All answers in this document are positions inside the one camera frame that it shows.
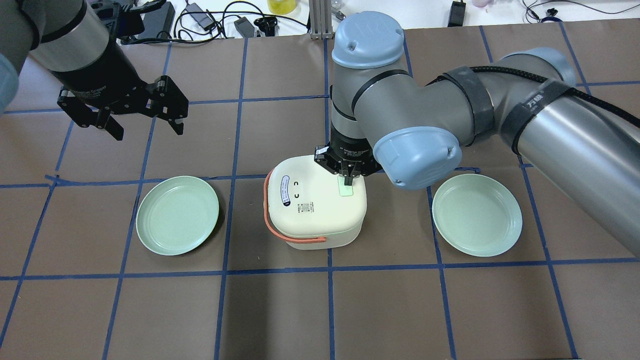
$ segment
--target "light blue joint cover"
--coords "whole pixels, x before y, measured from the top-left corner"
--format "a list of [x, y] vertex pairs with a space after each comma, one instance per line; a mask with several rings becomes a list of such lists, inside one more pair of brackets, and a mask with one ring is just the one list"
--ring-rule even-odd
[[404, 54], [404, 31], [380, 12], [349, 15], [335, 32], [333, 61], [351, 69], [373, 69], [394, 63]]
[[504, 58], [507, 58], [511, 55], [517, 54], [528, 54], [533, 55], [545, 60], [551, 66], [556, 68], [558, 74], [562, 77], [562, 80], [569, 86], [575, 86], [577, 83], [577, 78], [575, 76], [575, 71], [573, 71], [573, 67], [566, 59], [566, 56], [560, 51], [554, 49], [553, 47], [537, 47], [535, 49], [527, 50], [527, 51], [519, 51], [517, 53], [511, 53]]
[[394, 185], [419, 190], [452, 172], [462, 160], [462, 150], [452, 133], [417, 126], [383, 136], [373, 147], [373, 156]]
[[18, 72], [13, 65], [0, 54], [0, 115], [18, 92]]

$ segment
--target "label sticker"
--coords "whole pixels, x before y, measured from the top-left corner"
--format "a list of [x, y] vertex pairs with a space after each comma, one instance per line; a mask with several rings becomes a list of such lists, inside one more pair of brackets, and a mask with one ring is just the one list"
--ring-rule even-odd
[[303, 204], [298, 204], [298, 213], [313, 213], [314, 212], [314, 202], [305, 202]]
[[284, 206], [291, 205], [291, 199], [289, 198], [289, 176], [284, 175], [280, 181], [280, 199]]

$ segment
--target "green tab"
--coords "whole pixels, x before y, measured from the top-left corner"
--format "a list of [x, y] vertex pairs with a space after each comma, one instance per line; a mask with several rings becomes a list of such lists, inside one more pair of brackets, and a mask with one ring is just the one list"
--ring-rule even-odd
[[352, 196], [353, 186], [345, 185], [344, 178], [341, 176], [337, 176], [336, 179], [338, 179], [338, 191], [340, 191], [340, 196]]

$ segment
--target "plastic plate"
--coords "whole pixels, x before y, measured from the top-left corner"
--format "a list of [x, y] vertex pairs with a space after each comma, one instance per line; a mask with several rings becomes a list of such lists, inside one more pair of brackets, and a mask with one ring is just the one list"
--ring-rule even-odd
[[454, 248], [473, 256], [496, 256], [520, 237], [522, 212], [502, 184], [463, 174], [442, 184], [433, 197], [433, 221]]
[[136, 231], [147, 249], [179, 255], [198, 247], [218, 221], [218, 196], [204, 180], [178, 176], [156, 185], [136, 215]]

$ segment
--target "cable strap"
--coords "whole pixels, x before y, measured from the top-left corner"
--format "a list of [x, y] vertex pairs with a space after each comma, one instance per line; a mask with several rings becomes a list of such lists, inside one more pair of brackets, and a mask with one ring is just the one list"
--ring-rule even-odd
[[474, 119], [474, 139], [488, 138], [493, 129], [493, 103], [476, 73], [467, 66], [445, 72], [442, 77], [454, 83], [467, 98]]
[[569, 91], [571, 87], [553, 79], [546, 80], [528, 98], [511, 109], [500, 128], [500, 136], [518, 153], [518, 141], [527, 124], [547, 105]]

